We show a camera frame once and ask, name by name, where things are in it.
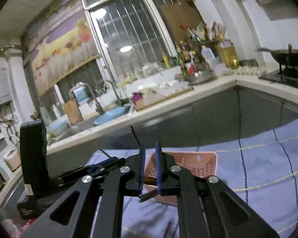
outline purple object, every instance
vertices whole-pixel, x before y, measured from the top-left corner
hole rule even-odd
[[[133,101],[134,103],[136,103],[136,101],[142,99],[142,94],[140,93],[133,93],[133,97],[131,98],[131,101]]]

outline gas stove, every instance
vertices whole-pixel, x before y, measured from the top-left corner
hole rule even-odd
[[[298,66],[282,66],[279,70],[264,74],[259,79],[282,83],[298,88]]]

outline metal bowl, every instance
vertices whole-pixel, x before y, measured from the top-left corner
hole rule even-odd
[[[213,76],[212,71],[198,71],[193,74],[184,76],[184,80],[191,85],[198,85],[209,81]]]

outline cutting board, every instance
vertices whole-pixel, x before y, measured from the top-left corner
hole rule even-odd
[[[74,99],[66,102],[63,105],[63,108],[64,108],[64,112],[67,115],[67,118],[69,119],[70,124],[75,124],[77,122],[83,121],[81,112],[80,112],[78,105]]]
[[[161,96],[159,96],[159,95],[156,94],[156,95],[157,95],[157,100],[156,100],[156,101],[153,101],[153,102],[150,103],[150,104],[145,104],[145,103],[144,103],[144,99],[137,100],[137,101],[136,101],[135,110],[138,112],[138,111],[140,111],[140,110],[143,110],[143,109],[146,109],[146,108],[148,108],[148,107],[154,106],[154,105],[156,105],[156,104],[159,104],[159,103],[161,103],[161,102],[163,102],[163,101],[166,101],[166,100],[168,100],[168,99],[171,99],[171,98],[173,98],[173,97],[182,95],[183,93],[189,92],[189,91],[191,91],[191,90],[193,90],[193,88],[192,88],[192,87],[189,87],[189,88],[187,88],[187,89],[184,89],[184,90],[182,90],[182,91],[178,91],[178,92],[176,92],[176,93],[173,93],[173,94],[171,94],[171,95],[169,95],[169,96],[165,96],[165,97],[161,97]]]

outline ceiling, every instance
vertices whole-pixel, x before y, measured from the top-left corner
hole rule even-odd
[[[53,0],[8,0],[0,11],[0,37],[20,36],[26,25]]]

